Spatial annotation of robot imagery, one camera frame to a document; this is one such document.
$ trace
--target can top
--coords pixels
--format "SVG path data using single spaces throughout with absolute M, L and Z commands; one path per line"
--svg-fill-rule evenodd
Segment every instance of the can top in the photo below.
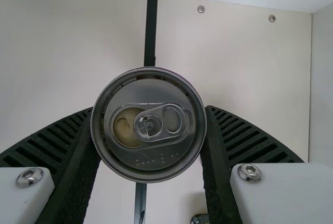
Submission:
M 206 134 L 206 114 L 185 79 L 160 68 L 139 68 L 100 94 L 91 131 L 111 169 L 134 181 L 157 182 L 194 162 Z

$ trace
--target can opening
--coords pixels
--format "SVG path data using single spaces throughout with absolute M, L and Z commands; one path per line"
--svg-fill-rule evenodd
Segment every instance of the can opening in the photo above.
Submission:
M 141 108 L 126 108 L 117 114 L 113 122 L 113 131 L 119 143 L 126 147 L 140 147 L 144 142 L 134 133 L 135 117 L 144 111 Z

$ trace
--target screw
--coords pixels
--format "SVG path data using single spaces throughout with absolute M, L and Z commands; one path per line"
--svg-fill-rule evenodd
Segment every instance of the screw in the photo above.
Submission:
M 26 188 L 38 183 L 43 177 L 41 168 L 29 168 L 23 171 L 16 179 L 16 185 L 20 188 Z
M 203 5 L 199 5 L 199 6 L 198 6 L 198 12 L 199 12 L 199 13 L 202 14 L 202 13 L 204 13 L 205 10 L 206 10 L 206 9 L 205 9 L 205 7 L 204 7 Z
M 196 216 L 193 217 L 193 219 L 192 219 L 192 223 L 199 224 L 200 221 L 199 221 L 198 217 L 196 217 Z
M 268 17 L 268 19 L 269 19 L 270 22 L 275 22 L 276 17 L 275 17 L 274 15 L 270 15 L 270 16 Z
M 239 176 L 248 182 L 259 182 L 262 178 L 261 170 L 252 164 L 242 164 L 237 169 Z

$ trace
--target white enclosure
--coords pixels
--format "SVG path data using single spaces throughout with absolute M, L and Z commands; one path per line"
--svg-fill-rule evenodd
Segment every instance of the white enclosure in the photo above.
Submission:
M 0 0 L 0 152 L 93 106 L 113 78 L 143 65 L 146 4 Z M 101 163 L 95 185 L 86 222 L 132 223 L 135 183 Z
M 333 5 L 313 15 L 310 161 L 333 168 Z

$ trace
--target black rubber pad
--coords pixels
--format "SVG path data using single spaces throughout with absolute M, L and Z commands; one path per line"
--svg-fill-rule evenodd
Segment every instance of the black rubber pad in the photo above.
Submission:
M 210 224 L 242 223 L 230 186 L 231 169 L 240 163 L 301 163 L 293 151 L 248 121 L 208 106 L 207 135 L 201 150 Z
M 222 109 L 208 106 L 220 132 L 219 145 L 231 169 L 240 163 L 302 163 L 303 160 L 265 131 Z
M 77 112 L 16 143 L 0 154 L 0 167 L 45 167 L 57 186 L 91 111 Z

